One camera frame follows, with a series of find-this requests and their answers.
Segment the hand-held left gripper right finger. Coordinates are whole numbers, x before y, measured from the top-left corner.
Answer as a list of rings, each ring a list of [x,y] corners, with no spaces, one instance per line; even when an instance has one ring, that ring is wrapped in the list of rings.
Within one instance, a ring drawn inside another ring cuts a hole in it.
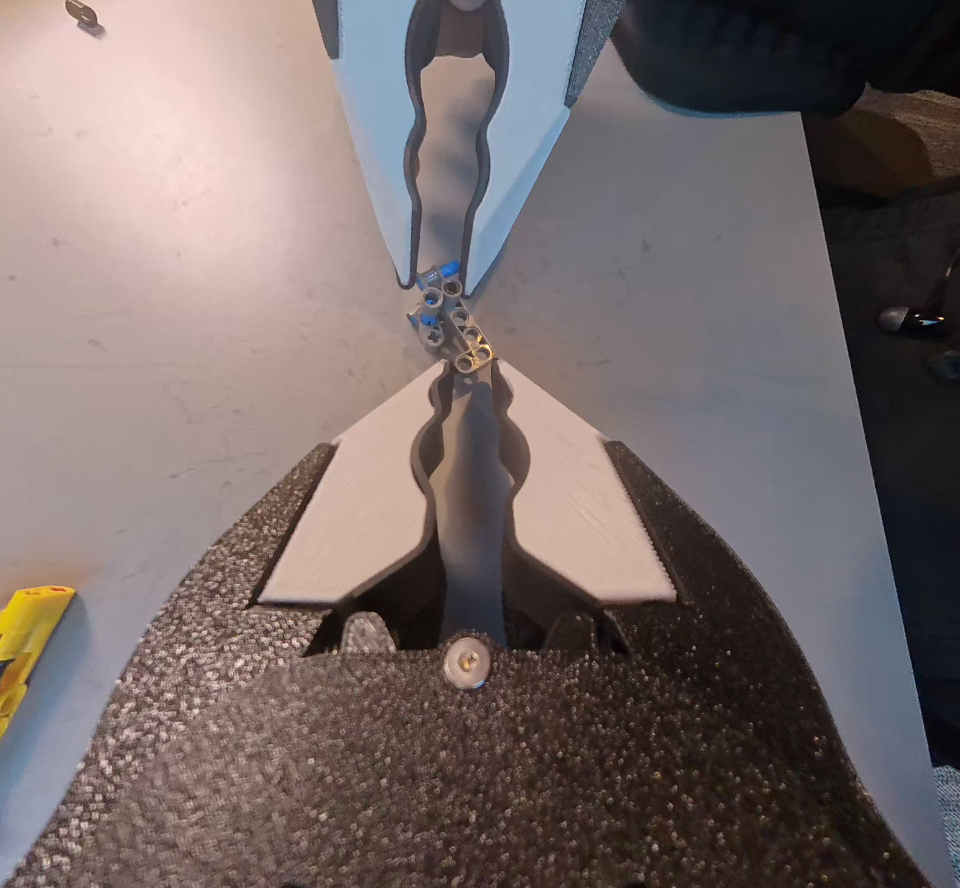
[[[498,359],[499,460],[510,474],[503,594],[516,610],[603,610],[677,599],[607,439]]]

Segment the yellow beam assembly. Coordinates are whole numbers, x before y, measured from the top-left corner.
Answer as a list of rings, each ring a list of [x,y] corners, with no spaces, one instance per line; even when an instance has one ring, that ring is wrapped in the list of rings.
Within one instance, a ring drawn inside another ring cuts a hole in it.
[[[75,596],[74,588],[48,584],[18,589],[1,611],[1,735],[28,690],[32,670]]]

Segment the small grey connector blue pins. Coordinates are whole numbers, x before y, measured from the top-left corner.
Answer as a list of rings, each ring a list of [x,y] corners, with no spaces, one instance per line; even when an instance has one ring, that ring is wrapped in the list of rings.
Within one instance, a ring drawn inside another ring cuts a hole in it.
[[[427,350],[436,352],[446,342],[445,313],[445,296],[442,290],[430,285],[422,288],[420,300],[414,310],[407,314],[407,318]]]

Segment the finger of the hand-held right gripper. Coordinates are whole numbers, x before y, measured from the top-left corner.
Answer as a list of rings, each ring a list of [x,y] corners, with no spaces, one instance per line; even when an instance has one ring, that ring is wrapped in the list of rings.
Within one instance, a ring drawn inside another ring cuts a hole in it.
[[[478,179],[464,218],[467,296],[496,260],[570,117],[567,92],[586,0],[486,0],[494,90],[476,136]]]
[[[398,283],[417,277],[422,199],[415,162],[426,133],[418,42],[432,0],[338,0],[333,69],[367,191]]]

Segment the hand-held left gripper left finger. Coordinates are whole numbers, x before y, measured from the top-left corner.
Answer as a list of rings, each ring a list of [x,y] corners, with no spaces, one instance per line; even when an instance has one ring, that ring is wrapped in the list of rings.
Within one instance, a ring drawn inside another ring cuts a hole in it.
[[[452,366],[439,362],[333,442],[259,603],[340,607],[426,550],[451,403]]]

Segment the person's right forearm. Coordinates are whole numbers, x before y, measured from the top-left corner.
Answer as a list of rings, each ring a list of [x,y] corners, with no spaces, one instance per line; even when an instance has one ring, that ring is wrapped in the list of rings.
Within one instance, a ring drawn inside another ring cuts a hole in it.
[[[611,34],[677,111],[837,116],[867,86],[959,91],[959,0],[627,0]]]

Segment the grey angled beam assembly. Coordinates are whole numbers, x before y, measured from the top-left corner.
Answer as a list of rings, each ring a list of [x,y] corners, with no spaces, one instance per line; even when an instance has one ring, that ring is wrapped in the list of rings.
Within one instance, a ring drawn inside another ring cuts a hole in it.
[[[419,272],[415,278],[415,287],[420,295],[422,289],[428,285],[437,287],[444,295],[445,342],[436,351],[426,350],[448,361],[462,376],[474,375],[489,366],[495,358],[494,350],[486,333],[465,306],[459,263],[451,261]]]

